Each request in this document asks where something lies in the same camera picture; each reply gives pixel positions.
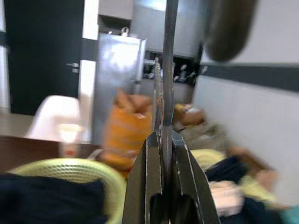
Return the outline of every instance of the table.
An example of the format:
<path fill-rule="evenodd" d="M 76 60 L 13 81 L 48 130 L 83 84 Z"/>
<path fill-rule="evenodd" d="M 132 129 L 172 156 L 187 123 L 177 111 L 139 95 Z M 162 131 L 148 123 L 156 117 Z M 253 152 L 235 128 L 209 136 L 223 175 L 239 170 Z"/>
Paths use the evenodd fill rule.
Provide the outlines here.
<path fill-rule="evenodd" d="M 99 146 L 81 144 L 81 157 L 87 158 Z M 58 142 L 0 136 L 0 173 L 39 160 L 58 158 Z"/>

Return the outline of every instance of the refrigerator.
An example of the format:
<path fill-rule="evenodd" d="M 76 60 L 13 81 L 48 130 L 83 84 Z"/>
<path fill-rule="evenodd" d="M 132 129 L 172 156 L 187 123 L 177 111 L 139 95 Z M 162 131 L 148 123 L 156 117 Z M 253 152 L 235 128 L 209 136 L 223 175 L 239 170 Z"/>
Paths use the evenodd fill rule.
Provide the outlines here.
<path fill-rule="evenodd" d="M 127 94 L 139 93 L 145 47 L 145 39 L 99 34 L 92 108 L 92 144 L 102 143 L 104 124 L 118 88 L 122 88 Z"/>

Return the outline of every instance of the white chair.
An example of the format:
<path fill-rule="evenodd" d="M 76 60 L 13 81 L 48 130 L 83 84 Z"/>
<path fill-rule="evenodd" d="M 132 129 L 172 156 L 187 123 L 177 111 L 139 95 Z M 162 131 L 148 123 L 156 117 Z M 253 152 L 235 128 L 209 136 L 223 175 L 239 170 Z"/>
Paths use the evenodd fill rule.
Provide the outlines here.
<path fill-rule="evenodd" d="M 49 96 L 39 106 L 25 138 L 60 141 L 57 126 L 62 123 L 80 124 L 79 101 Z"/>

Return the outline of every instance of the laundry basket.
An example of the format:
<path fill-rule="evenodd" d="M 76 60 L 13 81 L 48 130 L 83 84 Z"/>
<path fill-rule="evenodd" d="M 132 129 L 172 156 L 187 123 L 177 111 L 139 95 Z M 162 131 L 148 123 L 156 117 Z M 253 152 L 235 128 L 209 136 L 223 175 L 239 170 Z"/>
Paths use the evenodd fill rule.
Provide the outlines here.
<path fill-rule="evenodd" d="M 49 159 L 18 167 L 11 173 L 55 177 L 77 183 L 101 179 L 105 188 L 104 214 L 108 216 L 107 224 L 121 223 L 126 183 L 117 171 L 105 164 L 85 159 Z"/>

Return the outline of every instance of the black door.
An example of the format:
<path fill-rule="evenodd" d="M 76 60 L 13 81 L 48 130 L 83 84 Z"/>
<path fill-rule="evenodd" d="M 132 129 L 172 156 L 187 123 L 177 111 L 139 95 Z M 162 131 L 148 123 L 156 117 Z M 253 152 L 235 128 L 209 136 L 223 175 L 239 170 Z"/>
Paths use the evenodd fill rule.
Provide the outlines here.
<path fill-rule="evenodd" d="M 78 97 L 84 0 L 5 0 L 11 112 Z"/>

